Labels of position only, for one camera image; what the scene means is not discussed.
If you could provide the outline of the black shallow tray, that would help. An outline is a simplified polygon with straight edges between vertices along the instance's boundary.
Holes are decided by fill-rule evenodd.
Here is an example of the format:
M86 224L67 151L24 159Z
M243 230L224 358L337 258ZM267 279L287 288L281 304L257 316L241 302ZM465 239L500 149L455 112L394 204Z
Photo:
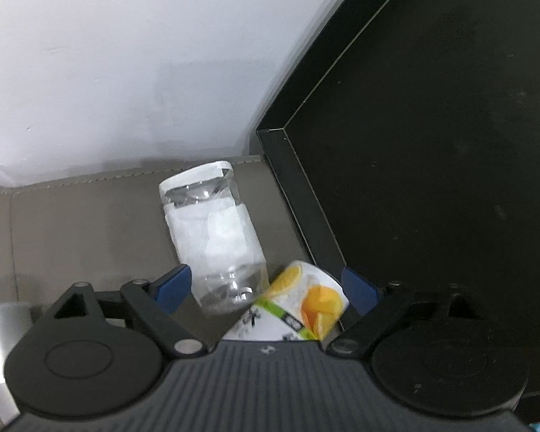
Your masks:
M468 287L540 396L540 0L341 0L256 133L316 263Z

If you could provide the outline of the yellow-labelled clear bottle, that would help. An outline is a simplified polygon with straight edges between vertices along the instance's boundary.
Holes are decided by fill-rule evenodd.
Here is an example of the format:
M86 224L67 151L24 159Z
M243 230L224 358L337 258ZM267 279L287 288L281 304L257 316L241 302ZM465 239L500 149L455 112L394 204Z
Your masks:
M224 335L236 341L322 341L349 305L342 287L322 269L291 262L267 292Z

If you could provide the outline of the frosted plastic cup left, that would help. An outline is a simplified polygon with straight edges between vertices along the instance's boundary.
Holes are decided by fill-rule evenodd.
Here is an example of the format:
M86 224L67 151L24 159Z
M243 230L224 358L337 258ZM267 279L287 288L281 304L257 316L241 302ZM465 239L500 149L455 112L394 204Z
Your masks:
M18 417L19 410L6 385L4 364L11 350L33 325L28 302L0 303L0 422L5 425Z

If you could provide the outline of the clear taped plastic cup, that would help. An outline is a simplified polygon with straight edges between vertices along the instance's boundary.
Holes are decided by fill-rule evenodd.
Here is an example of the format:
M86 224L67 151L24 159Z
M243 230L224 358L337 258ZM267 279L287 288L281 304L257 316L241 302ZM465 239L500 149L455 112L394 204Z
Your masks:
M163 180L159 194L178 261L204 312L241 310L269 287L266 258L233 166L203 164Z

